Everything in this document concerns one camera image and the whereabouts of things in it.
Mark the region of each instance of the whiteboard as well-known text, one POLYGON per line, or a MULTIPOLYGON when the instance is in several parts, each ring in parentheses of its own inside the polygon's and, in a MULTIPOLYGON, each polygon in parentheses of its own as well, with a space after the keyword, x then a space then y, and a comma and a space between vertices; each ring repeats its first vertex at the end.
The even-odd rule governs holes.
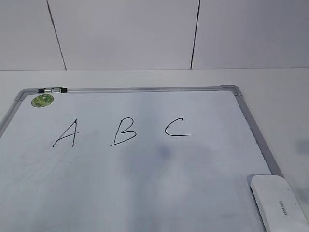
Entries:
POLYGON ((247 178, 271 172, 232 92, 38 95, 0 138, 2 232, 264 231, 247 178))

